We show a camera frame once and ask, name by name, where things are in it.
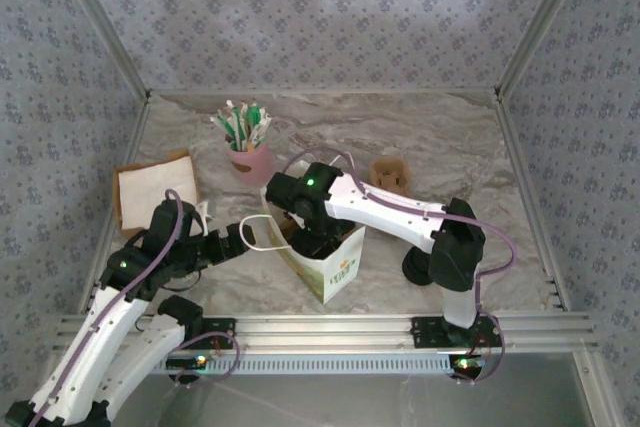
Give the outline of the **white paper takeout bag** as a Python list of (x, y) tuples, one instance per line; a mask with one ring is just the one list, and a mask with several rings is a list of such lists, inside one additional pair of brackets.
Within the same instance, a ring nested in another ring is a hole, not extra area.
[(323, 304), (331, 300), (357, 276), (366, 228), (355, 223), (355, 229), (342, 240), (329, 256), (302, 256), (283, 237), (278, 224), (285, 212), (266, 201), (266, 187), (259, 189), (263, 212), (242, 219), (240, 225), (250, 227), (250, 242), (256, 252), (276, 252), (298, 275), (306, 287)]

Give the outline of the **pink straw holder cup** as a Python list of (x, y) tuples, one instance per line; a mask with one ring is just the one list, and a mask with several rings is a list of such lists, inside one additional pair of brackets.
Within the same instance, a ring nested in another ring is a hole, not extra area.
[(272, 154), (266, 143), (252, 151), (228, 151), (232, 169), (238, 179), (251, 187), (265, 186), (275, 172)]

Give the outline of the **small LED circuit board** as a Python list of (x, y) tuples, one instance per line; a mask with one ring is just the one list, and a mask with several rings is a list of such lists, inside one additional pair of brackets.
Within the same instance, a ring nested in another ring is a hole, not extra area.
[(199, 371), (207, 367), (208, 358), (204, 355), (193, 357), (168, 358), (165, 367), (168, 370)]
[(476, 381), (486, 365), (480, 355), (450, 355), (451, 376), (465, 381)]

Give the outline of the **stack of black lids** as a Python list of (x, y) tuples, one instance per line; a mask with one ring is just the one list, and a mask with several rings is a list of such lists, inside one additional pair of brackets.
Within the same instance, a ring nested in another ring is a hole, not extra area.
[(418, 247), (411, 247), (402, 262), (405, 278), (414, 285), (428, 286), (433, 280), (429, 275), (431, 256)]

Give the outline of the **aluminium mounting rail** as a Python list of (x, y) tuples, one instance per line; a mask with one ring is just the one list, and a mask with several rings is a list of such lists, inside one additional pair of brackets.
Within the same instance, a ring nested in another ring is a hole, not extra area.
[[(501, 311), (505, 348), (516, 353), (573, 352), (598, 346), (585, 313)], [(415, 349), (409, 315), (239, 315), (235, 337), (246, 353), (400, 353)]]

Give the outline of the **aluminium frame post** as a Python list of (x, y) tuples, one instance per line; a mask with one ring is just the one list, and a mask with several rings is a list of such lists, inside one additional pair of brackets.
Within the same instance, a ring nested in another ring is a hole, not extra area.
[(100, 0), (78, 1), (131, 92), (139, 100), (145, 101), (147, 90), (144, 82)]
[(495, 87), (499, 102), (509, 99), (566, 0), (541, 0)]

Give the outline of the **aluminium frame leg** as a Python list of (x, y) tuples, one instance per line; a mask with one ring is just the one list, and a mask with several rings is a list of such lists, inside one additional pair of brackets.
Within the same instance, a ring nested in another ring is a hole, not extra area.
[(573, 358), (594, 426), (626, 427), (603, 356), (582, 350)]

